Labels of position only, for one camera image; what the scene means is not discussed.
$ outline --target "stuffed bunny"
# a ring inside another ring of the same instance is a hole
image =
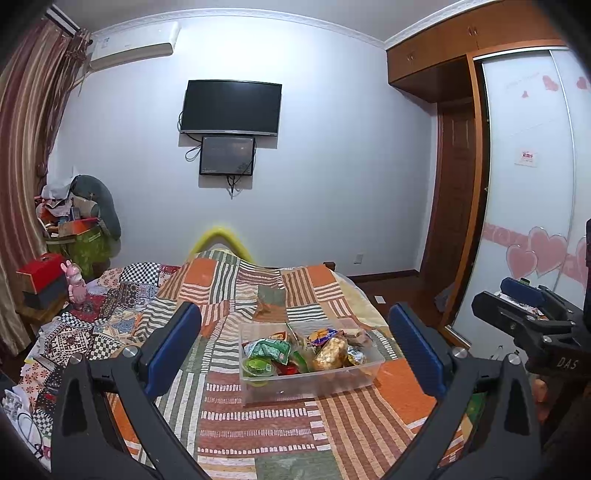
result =
[[[66,260],[66,264],[61,264],[61,269],[66,274],[68,281],[68,294],[70,301],[76,305],[84,302],[86,299],[86,282],[82,278],[82,270],[75,263]]]

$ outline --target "cabinet door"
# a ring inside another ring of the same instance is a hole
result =
[[[388,50],[388,81],[406,77],[415,71],[413,58],[416,53],[416,37],[403,41],[401,44]]]
[[[445,60],[455,59],[478,49],[472,22],[465,14],[445,20],[439,27]]]
[[[440,31],[440,25],[435,25],[388,50],[388,81],[447,60]]]
[[[478,48],[526,40],[560,38],[545,15],[530,0],[505,0],[465,14]]]

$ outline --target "plastic storage box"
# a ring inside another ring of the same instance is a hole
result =
[[[308,336],[323,327],[335,329],[359,328],[353,319],[304,320],[290,322],[290,326],[301,335]],[[283,323],[246,323],[239,328],[240,365],[246,358],[242,345],[259,338],[266,338],[274,333],[287,330]],[[242,405],[301,398],[324,397],[355,388],[371,385],[378,374],[384,357],[377,346],[361,348],[367,362],[356,367],[345,367],[325,372],[285,375],[282,377],[251,378],[240,370]]]

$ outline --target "curtain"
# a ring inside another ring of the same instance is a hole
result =
[[[34,197],[88,39],[87,31],[71,38],[42,19],[0,75],[0,339],[13,355],[30,343],[15,312],[22,300],[15,272],[46,250]]]

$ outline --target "snack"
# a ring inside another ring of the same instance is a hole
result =
[[[301,356],[301,353],[299,353],[298,350],[292,351],[290,355],[290,363],[294,364],[297,367],[298,373],[306,374],[310,371],[310,369],[308,368],[308,363],[306,362],[304,357]]]
[[[308,341],[314,346],[322,346],[338,333],[339,331],[334,328],[321,328],[309,334]]]
[[[352,367],[362,365],[365,363],[365,354],[358,348],[349,345],[347,347],[347,363]]]
[[[263,357],[287,365],[290,358],[291,345],[283,340],[261,338],[244,346],[244,353],[248,358]]]
[[[277,364],[277,370],[279,370],[280,375],[296,375],[300,373],[295,365]]]
[[[349,345],[368,347],[373,344],[372,339],[361,328],[346,328],[342,332]]]
[[[347,341],[340,336],[333,336],[312,361],[316,371],[334,370],[341,368],[347,358]]]
[[[245,358],[242,370],[247,377],[272,377],[277,373],[275,365],[266,358]]]
[[[282,332],[274,333],[273,335],[269,335],[271,340],[283,340],[284,342],[287,341],[287,332],[283,330]]]

